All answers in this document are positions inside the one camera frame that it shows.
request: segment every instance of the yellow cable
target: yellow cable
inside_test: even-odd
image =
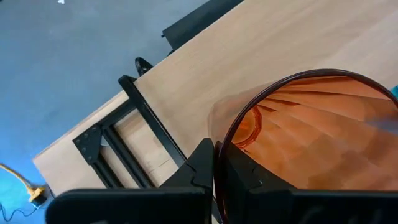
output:
[[[3,168],[8,173],[16,176],[25,185],[29,195],[32,195],[34,193],[34,189],[30,186],[30,184],[21,175],[19,175],[17,172],[13,171],[12,169],[6,167],[3,164],[0,164],[0,167]]]

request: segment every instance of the black metal frame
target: black metal frame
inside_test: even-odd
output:
[[[101,121],[73,140],[86,162],[94,169],[107,188],[123,187],[123,185],[100,153],[102,136],[140,188],[155,187],[114,127],[119,120],[135,109],[140,112],[141,116],[179,167],[187,159],[163,124],[156,117],[144,97],[139,93],[139,90],[133,83],[134,81],[135,78],[127,75],[121,77],[119,83],[130,97],[130,100],[125,101]]]

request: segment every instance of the black cable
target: black cable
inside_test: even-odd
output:
[[[29,217],[29,216],[33,215],[33,213],[35,213],[35,212],[38,210],[38,208],[35,208],[35,209],[34,209],[32,212],[30,212],[29,214],[25,214],[25,212],[23,212],[23,211],[20,210],[20,209],[15,209],[15,210],[11,213],[11,217],[10,217],[10,218],[7,218],[7,217],[6,217],[6,208],[4,208],[4,206],[3,206],[1,203],[0,203],[0,210],[2,211],[2,218],[4,219],[4,221],[9,222],[9,221],[12,220],[12,218],[14,217],[14,215],[15,215],[16,212],[21,212],[23,216]]]
[[[55,198],[54,193],[52,192],[52,190],[50,189],[50,194],[53,198]],[[35,208],[32,212],[30,212],[29,214],[26,214],[25,212],[23,212],[21,209],[15,209],[12,213],[10,218],[7,218],[6,216],[6,208],[0,203],[0,211],[2,213],[2,218],[4,219],[4,221],[9,222],[12,220],[12,218],[14,217],[16,212],[20,212],[22,213],[22,215],[24,217],[29,217],[31,215],[33,215],[33,213],[35,213],[37,210],[39,209],[47,209],[47,207],[39,207],[39,208]]]

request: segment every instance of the wooden table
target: wooden table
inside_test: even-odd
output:
[[[246,0],[135,84],[189,156],[208,137],[214,103],[304,70],[340,68],[398,84],[398,1]],[[56,195],[104,185],[72,139],[127,100],[120,92],[34,158]],[[155,184],[177,166],[138,113],[117,125]],[[112,150],[102,154],[125,187],[136,187]]]

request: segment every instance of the gray floor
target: gray floor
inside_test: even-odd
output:
[[[0,2],[0,163],[44,184],[32,158],[136,76],[134,58],[170,52],[163,29],[206,0]],[[0,170],[7,217],[32,211],[22,184]],[[44,223],[44,209],[10,223]]]

